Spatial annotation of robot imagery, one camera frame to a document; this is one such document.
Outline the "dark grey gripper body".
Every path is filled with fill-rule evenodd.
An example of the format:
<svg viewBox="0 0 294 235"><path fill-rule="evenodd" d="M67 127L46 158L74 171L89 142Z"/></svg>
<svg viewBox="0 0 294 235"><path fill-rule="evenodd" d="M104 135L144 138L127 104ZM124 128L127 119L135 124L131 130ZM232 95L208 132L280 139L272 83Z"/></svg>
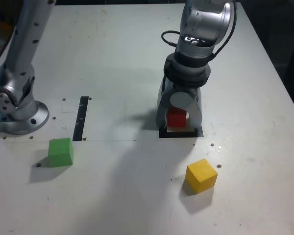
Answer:
<svg viewBox="0 0 294 235"><path fill-rule="evenodd" d="M198 97L198 88L189 88L189 87L178 86L172 82L166 83L166 88L173 89L174 92L184 92L184 93L188 93L194 97Z"/></svg>

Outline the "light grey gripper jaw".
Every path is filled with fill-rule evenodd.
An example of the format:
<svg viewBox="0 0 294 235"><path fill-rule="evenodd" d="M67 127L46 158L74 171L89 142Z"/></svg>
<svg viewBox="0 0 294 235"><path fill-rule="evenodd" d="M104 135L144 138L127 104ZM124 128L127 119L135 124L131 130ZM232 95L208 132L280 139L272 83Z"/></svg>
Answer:
<svg viewBox="0 0 294 235"><path fill-rule="evenodd" d="M202 127L201 91L188 89L186 92L178 91L171 95L170 103L174 107L185 110L189 114L190 126L194 129Z"/></svg>

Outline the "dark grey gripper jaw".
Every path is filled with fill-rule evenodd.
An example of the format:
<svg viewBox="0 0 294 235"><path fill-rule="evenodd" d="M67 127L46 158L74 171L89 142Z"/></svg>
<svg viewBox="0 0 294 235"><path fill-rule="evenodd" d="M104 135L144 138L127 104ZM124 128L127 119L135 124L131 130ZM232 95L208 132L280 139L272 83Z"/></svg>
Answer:
<svg viewBox="0 0 294 235"><path fill-rule="evenodd" d="M173 85L164 75L157 99L156 108L156 125L158 128L164 128L166 126L166 111L170 107L170 97L173 94Z"/></svg>

